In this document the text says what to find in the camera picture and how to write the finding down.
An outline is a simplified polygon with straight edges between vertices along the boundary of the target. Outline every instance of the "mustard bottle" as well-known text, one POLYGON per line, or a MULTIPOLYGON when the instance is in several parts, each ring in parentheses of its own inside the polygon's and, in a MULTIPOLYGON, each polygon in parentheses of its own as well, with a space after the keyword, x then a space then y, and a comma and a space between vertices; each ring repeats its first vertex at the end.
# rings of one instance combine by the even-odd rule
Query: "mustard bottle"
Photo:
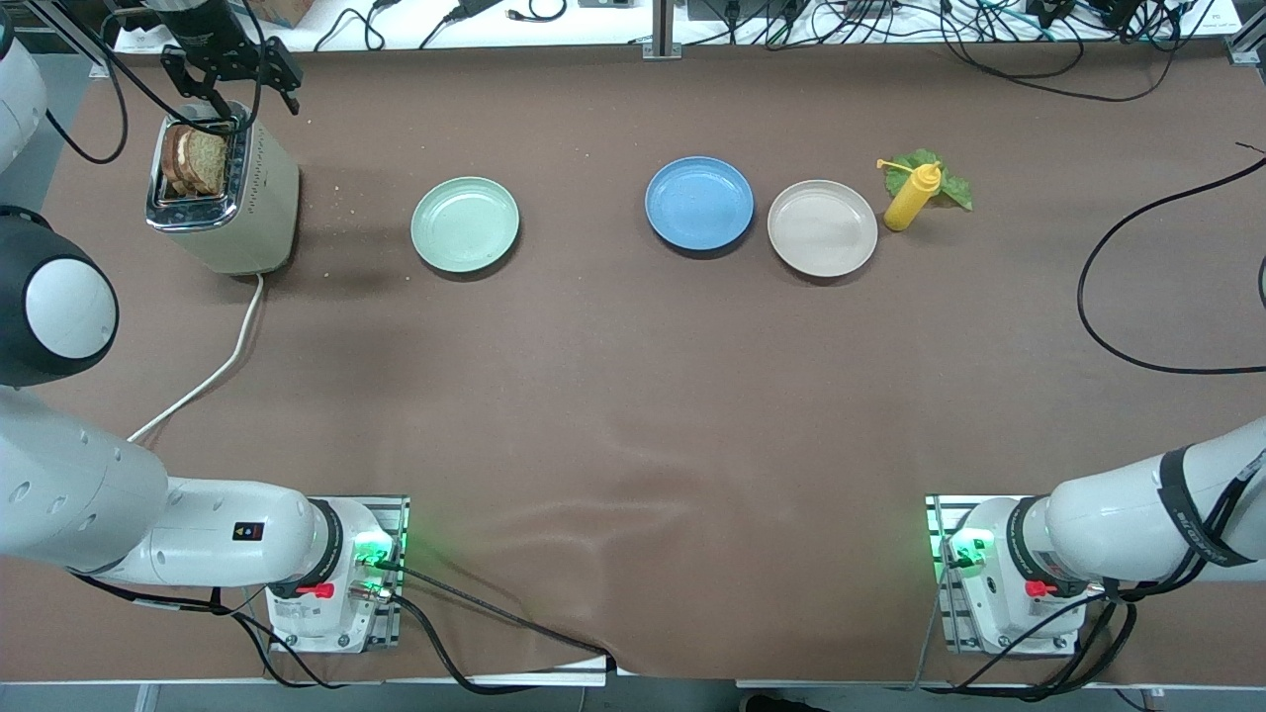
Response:
POLYGON ((913 170, 887 161, 875 163, 876 168, 882 168, 884 166, 901 168, 910 174, 905 185, 901 186, 901 190, 896 193, 896 198, 893 199, 893 204, 884 212, 884 224, 887 226, 887 229, 901 232, 910 227, 910 223, 914 222, 914 215, 919 214, 928 198, 932 198, 941 189, 941 163, 924 163, 913 170))

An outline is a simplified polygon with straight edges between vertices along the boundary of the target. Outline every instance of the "green plate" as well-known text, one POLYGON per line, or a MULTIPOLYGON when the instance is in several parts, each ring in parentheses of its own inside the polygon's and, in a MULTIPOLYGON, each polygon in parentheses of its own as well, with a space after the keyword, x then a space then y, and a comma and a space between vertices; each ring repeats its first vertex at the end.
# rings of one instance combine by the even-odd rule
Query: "green plate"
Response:
POLYGON ((413 247, 430 266, 472 272, 496 262, 519 233, 510 191, 485 177, 446 180, 413 212, 413 247))

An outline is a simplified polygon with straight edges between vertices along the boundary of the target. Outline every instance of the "table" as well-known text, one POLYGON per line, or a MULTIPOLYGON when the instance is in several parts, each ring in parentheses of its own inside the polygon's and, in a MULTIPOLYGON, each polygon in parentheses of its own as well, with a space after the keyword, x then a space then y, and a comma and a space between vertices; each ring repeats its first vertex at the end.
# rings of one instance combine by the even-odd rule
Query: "table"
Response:
MULTIPOLYGON (((444 28, 427 47, 447 49, 457 47, 625 44, 644 39, 651 34, 649 0, 634 0, 633 6, 620 9, 577 8, 575 0, 570 1, 571 6, 562 18, 546 24, 506 19, 504 8, 514 8, 525 13, 527 4, 523 1, 505 3, 504 8, 498 5, 472 19, 444 28)), ((354 8, 365 14, 371 4, 372 0, 316 0, 294 29, 285 29, 271 23, 263 23, 263 27, 268 35, 280 37, 291 51, 308 52, 329 30, 343 9, 354 8)), ((1003 5, 1017 11, 1020 4, 1018 0, 1008 0, 1003 5)), ((551 0, 541 0, 538 10, 552 13, 555 6, 551 0)), ((977 0, 953 0, 950 16, 957 22, 966 20, 979 6, 977 0)), ((411 49, 418 47, 436 23, 451 9, 452 5, 447 3, 404 0, 375 15, 373 27, 382 33, 387 49, 411 49)), ((898 8, 891 16, 871 23, 876 25, 875 32, 868 32, 867 28, 861 28, 857 33, 843 32, 832 42, 843 39, 876 44, 939 43, 942 42, 942 32, 941 20, 936 14, 938 9, 938 0, 912 0, 904 8, 898 8)), ((817 23, 819 32, 827 32, 839 22, 834 13, 836 10, 822 0, 813 0, 804 13, 805 19, 794 25, 787 41, 796 42, 813 37, 813 23, 817 23)), ((1095 15, 1086 6, 1076 8, 1074 16, 1082 22, 1055 23, 1050 29, 1050 35, 1057 41, 1071 41, 1076 35, 1086 41, 1100 41, 1110 37, 1109 33, 1095 30, 1085 24, 1096 23, 1095 15)), ((1005 24, 1020 39, 1037 39, 1039 37, 1038 30, 1032 27, 1031 19, 1012 15, 1000 24, 1005 24)), ((1196 0, 1191 10, 1185 14, 1181 24, 1184 35, 1194 33, 1198 37, 1227 35, 1241 27, 1232 0, 1196 0), (1203 22, 1198 27, 1198 20, 1201 19, 1203 22)), ((343 29, 322 46, 322 52, 363 52, 365 39, 360 20, 348 16, 341 27, 343 29)), ((736 41, 739 44, 749 44, 762 34, 765 27, 763 19, 744 23, 738 28, 736 41)), ((729 41, 728 35, 717 35, 724 34, 725 29, 725 24, 719 20, 690 20, 685 5, 674 9, 674 39, 676 42, 708 41, 723 44, 729 41)), ((952 29, 947 32, 951 39, 957 39, 952 29)), ((1012 37, 1003 33, 1001 29, 998 34, 1004 41, 1012 37)), ((975 42, 980 38, 965 30, 963 39, 975 42)), ((158 27, 151 32, 120 33, 115 48, 123 53, 153 54, 171 42, 171 34, 166 28, 158 27)))
MULTIPOLYGON (((1000 49, 981 48, 1020 71, 1069 48, 1000 49)), ((1093 47, 1061 86, 1142 89, 1153 54, 1093 47)), ((1081 262, 1122 214, 1255 160, 1233 142, 1262 142, 1266 91, 1213 43, 1122 105, 1015 87, 928 47, 715 48, 671 65, 623 49, 315 56, 304 70, 300 117, 270 96, 262 119, 303 166, 294 261, 267 280, 247 361, 163 427, 157 454, 180 476, 410 494, 414 565, 627 670, 908 679, 936 583, 927 493, 1048 492, 1261 416, 1266 379, 1137 370, 1074 312, 1081 262), (779 262, 763 215, 782 188, 836 179, 881 208, 875 158, 918 147, 972 180, 975 213, 920 215, 839 281, 779 262), (757 196, 746 242, 720 258, 671 252, 642 213, 655 171, 693 153, 730 161, 757 196), (472 281, 429 271, 406 229, 429 188, 467 174, 504 184, 523 215, 509 262, 472 281)), ((114 280, 122 322, 97 367, 38 393, 116 433, 219 365, 253 289, 146 227, 160 117, 129 99, 124 157, 63 155, 44 208, 114 280)), ((92 86, 81 143, 111 143, 114 110, 92 86)), ((1241 181, 1119 236, 1087 288, 1100 331, 1175 364, 1256 361, 1260 195, 1241 181)), ((230 622, 130 607, 48 566, 0 561, 0 646, 22 651, 0 656, 5 680, 260 674, 230 622)), ((470 673, 584 656, 419 601, 470 673)), ((1260 684, 1263 644, 1244 622, 1263 606, 1251 585, 1148 601, 1105 679, 1260 684)), ((335 679, 441 674, 411 627, 394 652, 319 663, 335 679)), ((934 646, 927 679, 980 663, 934 646)))

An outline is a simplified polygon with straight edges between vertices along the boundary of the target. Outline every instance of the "red button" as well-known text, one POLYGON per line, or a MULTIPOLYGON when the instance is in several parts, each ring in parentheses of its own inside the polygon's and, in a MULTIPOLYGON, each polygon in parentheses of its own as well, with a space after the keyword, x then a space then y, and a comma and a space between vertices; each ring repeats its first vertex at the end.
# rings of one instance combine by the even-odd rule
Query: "red button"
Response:
POLYGON ((1042 582, 1024 582, 1024 593, 1033 598, 1042 598, 1048 593, 1055 593, 1056 587, 1042 582))
POLYGON ((334 584, 329 582, 316 585, 299 587, 295 590, 298 590, 299 593, 310 593, 316 598, 334 598, 334 584))

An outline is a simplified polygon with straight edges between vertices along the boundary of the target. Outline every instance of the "white plate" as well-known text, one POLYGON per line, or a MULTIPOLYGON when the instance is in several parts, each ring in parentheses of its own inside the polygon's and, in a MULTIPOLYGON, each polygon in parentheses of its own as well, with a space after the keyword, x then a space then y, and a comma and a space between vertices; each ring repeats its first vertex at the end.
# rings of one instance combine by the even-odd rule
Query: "white plate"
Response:
POLYGON ((779 257, 815 277, 861 267, 879 242, 879 224, 866 199, 830 180, 806 180, 779 194, 768 227, 779 257))

